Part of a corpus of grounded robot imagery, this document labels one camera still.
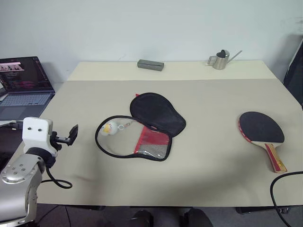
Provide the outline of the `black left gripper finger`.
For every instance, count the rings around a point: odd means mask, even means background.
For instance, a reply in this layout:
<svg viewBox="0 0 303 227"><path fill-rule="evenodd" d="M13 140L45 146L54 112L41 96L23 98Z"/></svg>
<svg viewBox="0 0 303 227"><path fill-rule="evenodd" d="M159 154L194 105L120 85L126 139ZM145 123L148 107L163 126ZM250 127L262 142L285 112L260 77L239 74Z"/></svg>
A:
<svg viewBox="0 0 303 227"><path fill-rule="evenodd" d="M72 127L68 136L68 145L72 145L78 136L78 128L79 126L76 124Z"/></svg>

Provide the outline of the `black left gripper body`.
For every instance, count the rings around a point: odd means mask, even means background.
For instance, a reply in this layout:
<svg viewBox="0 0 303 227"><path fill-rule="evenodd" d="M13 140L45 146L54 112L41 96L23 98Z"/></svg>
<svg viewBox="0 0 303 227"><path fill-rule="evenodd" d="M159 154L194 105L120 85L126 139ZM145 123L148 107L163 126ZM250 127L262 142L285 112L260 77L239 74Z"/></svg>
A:
<svg viewBox="0 0 303 227"><path fill-rule="evenodd" d="M50 136L50 144L55 150L61 150L62 144L66 144L67 146L71 145L71 138L59 137L57 132L53 131Z"/></svg>

